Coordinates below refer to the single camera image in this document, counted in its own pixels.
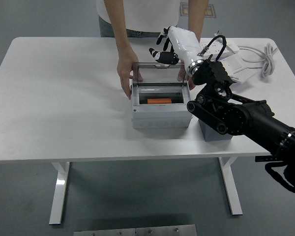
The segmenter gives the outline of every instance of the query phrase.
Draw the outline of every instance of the black cable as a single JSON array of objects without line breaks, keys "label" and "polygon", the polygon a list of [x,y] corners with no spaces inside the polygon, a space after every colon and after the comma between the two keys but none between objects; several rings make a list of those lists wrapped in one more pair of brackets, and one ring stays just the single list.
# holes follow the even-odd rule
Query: black cable
[{"label": "black cable", "polygon": [[223,47],[222,47],[222,49],[220,50],[219,54],[217,55],[217,57],[216,57],[216,59],[215,59],[215,62],[217,62],[217,61],[220,59],[222,53],[224,52],[224,50],[225,50],[225,48],[226,48],[226,44],[227,44],[227,43],[226,43],[226,38],[225,38],[225,36],[219,34],[219,35],[215,36],[215,37],[214,37],[214,38],[208,43],[208,45],[207,45],[207,47],[210,47],[210,45],[211,45],[216,39],[218,39],[218,38],[222,38],[222,44],[223,44]]}]

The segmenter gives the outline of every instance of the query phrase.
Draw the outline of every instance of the human arm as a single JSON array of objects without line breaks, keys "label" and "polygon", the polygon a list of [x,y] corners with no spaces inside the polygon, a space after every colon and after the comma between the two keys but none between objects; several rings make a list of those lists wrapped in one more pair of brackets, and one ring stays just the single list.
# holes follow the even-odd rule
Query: human arm
[{"label": "human arm", "polygon": [[132,71],[132,64],[138,62],[138,57],[133,51],[127,37],[123,0],[104,0],[109,19],[112,23],[116,46],[118,50],[117,72],[120,77],[120,83],[123,91],[130,99],[131,91],[129,78]]},{"label": "human arm", "polygon": [[[188,1],[188,29],[195,33],[198,41],[201,39],[201,32],[206,16],[208,0],[189,0]],[[192,79],[188,78],[189,89],[195,88]]]}]

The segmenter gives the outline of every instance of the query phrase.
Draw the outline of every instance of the table top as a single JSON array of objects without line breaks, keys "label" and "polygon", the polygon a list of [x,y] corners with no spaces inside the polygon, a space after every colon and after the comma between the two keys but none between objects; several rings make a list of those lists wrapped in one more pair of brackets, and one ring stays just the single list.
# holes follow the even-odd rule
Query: table top
[{"label": "table top", "polygon": [[[232,38],[263,50],[267,38]],[[131,38],[139,61],[154,62],[156,39]],[[240,51],[250,59],[258,56]],[[274,73],[257,73],[233,93],[267,100],[275,118],[295,127],[295,76],[278,50]],[[198,119],[188,128],[134,129],[120,86],[113,38],[19,37],[0,66],[0,163],[269,154],[245,136],[205,142]],[[191,91],[194,99],[201,87]]]}]

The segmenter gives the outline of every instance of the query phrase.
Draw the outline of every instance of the gray base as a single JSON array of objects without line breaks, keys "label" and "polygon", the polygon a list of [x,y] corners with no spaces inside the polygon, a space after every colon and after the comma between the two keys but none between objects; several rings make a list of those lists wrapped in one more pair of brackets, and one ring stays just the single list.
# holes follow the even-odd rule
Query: gray base
[{"label": "gray base", "polygon": [[197,236],[195,225],[74,232],[73,236]]},{"label": "gray base", "polygon": [[205,124],[202,120],[199,119],[198,121],[199,121],[201,130],[202,130],[203,137],[206,142],[227,140],[227,139],[231,139],[233,137],[230,134],[224,134],[224,135],[219,134],[214,129],[212,129],[210,126]]}]

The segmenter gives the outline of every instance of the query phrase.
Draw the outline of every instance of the white robotic hand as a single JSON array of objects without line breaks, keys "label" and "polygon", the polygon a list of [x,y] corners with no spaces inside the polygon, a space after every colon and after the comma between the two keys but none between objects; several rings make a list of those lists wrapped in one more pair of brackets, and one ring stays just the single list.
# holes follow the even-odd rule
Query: white robotic hand
[{"label": "white robotic hand", "polygon": [[[160,44],[165,36],[168,36],[168,38],[164,44],[164,52],[158,52],[150,48],[151,55],[157,62],[164,64],[176,64],[179,60],[183,61],[186,72],[192,77],[199,65],[204,61],[203,56],[200,56],[202,49],[196,35],[192,31],[170,26],[160,34],[156,44]],[[171,51],[165,52],[169,43],[172,44]]]}]

